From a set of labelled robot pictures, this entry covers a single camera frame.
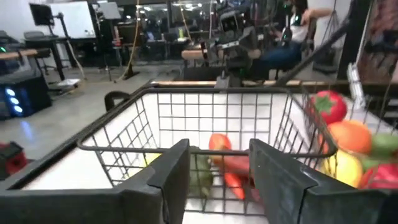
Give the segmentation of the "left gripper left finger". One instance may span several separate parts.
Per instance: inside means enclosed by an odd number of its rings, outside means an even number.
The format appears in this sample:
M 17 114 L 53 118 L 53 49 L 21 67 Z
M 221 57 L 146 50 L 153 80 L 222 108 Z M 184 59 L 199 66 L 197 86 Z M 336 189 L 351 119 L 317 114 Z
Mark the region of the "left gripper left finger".
M 189 140 L 111 189 L 7 190 L 1 223 L 181 223 L 190 181 Z

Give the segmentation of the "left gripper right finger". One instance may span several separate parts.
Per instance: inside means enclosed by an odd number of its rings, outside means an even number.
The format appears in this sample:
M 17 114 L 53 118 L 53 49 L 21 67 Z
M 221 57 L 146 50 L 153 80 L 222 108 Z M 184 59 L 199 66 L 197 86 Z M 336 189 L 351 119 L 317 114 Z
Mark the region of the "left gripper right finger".
M 396 190 L 355 189 L 258 139 L 249 158 L 269 223 L 397 223 Z

